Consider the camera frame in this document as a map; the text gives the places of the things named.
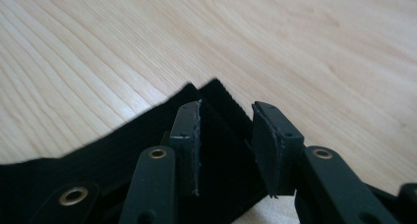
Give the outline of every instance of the black plastic bracket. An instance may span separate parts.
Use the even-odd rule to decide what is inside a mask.
[[[201,101],[195,101],[178,109],[169,138],[169,146],[177,157],[179,193],[182,196],[199,194],[201,105]]]
[[[175,153],[167,146],[144,150],[134,173],[121,224],[171,224],[177,220]]]
[[[294,196],[293,167],[304,137],[275,106],[255,102],[252,151],[270,196]]]
[[[397,223],[333,150],[307,147],[299,169],[295,206],[301,223]]]

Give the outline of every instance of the black fabric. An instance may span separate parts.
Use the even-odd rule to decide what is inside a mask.
[[[97,183],[102,198],[96,215],[117,221],[141,152],[159,144],[181,105],[199,99],[200,196],[179,197],[179,223],[232,222],[267,192],[244,143],[251,139],[252,122],[220,81],[213,80],[199,90],[185,85],[165,103],[62,158],[1,165],[0,223],[29,223],[54,191],[73,182]]]

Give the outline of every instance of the light wood grain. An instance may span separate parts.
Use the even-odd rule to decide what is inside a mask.
[[[364,182],[417,182],[417,0],[0,1],[0,163],[62,156],[218,77]],[[278,205],[238,223],[296,222]]]

